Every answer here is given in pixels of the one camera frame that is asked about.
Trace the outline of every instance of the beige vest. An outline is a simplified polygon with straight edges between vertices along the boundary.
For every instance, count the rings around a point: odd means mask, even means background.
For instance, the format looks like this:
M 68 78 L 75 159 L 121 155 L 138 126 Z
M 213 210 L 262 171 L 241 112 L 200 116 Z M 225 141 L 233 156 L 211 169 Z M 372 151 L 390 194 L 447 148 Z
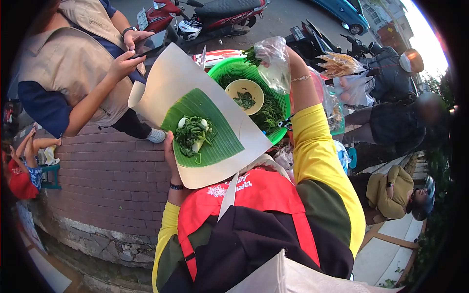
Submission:
M 127 51 L 99 0 L 63 0 L 59 10 L 80 27 Z M 46 91 L 60 91 L 71 106 L 78 104 L 106 76 L 112 55 L 87 33 L 64 27 L 25 40 L 18 81 L 35 81 Z M 143 64 L 137 66 L 145 73 Z M 128 110 L 132 82 L 128 76 L 109 93 L 91 122 L 111 126 Z

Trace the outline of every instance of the crackers in plastic bag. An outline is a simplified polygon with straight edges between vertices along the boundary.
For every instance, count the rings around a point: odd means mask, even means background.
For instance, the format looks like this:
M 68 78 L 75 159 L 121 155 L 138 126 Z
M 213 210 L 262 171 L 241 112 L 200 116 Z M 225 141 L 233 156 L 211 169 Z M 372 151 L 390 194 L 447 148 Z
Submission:
M 321 74 L 328 78 L 350 75 L 365 70 L 360 62 L 346 54 L 329 52 L 329 55 L 321 55 L 318 58 L 326 61 L 326 63 L 319 63 L 318 66 L 327 69 Z

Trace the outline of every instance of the wristwatch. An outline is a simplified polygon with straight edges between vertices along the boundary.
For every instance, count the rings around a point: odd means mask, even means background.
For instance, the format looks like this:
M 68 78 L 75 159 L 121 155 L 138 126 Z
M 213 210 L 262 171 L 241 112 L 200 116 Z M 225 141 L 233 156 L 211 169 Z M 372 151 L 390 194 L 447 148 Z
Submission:
M 175 190 L 182 190 L 184 188 L 184 186 L 181 184 L 181 185 L 175 185 L 173 183 L 169 183 L 169 188 L 171 189 L 175 189 Z
M 128 32 L 129 30 L 138 31 L 135 26 L 131 26 L 131 27 L 129 27 L 129 28 L 126 28 L 126 29 L 122 32 L 122 36 L 124 36 L 125 33 Z

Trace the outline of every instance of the red motorcycle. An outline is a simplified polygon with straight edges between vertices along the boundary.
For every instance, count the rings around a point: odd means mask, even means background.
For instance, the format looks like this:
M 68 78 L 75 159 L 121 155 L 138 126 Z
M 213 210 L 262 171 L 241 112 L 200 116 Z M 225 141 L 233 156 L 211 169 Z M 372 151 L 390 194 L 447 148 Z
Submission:
M 195 7 L 194 15 L 184 13 L 184 3 Z M 270 0 L 214 0 L 205 4 L 195 0 L 154 0 L 153 8 L 137 16 L 139 30 L 158 32 L 168 30 L 168 39 L 182 49 L 214 38 L 241 36 L 256 23 L 256 15 L 262 19 L 262 11 Z M 177 32 L 170 23 L 177 15 L 183 17 L 177 24 Z

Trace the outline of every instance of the banana leaf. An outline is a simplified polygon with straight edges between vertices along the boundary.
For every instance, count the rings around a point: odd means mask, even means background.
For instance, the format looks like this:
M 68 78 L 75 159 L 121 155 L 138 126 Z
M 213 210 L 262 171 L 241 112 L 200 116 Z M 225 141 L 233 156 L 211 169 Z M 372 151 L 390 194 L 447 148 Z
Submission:
M 173 133 L 176 131 L 179 120 L 186 116 L 199 116 L 208 118 L 213 124 L 213 131 L 216 132 L 212 141 L 213 146 L 207 143 L 202 145 L 200 164 L 199 156 L 188 158 L 181 153 L 181 146 L 177 141 L 173 141 L 174 155 L 179 165 L 189 168 L 199 168 L 210 166 L 236 155 L 244 150 L 239 139 L 231 129 L 225 117 L 220 110 L 210 100 L 210 98 L 200 89 L 196 88 L 182 96 L 177 102 L 169 108 L 161 129 Z

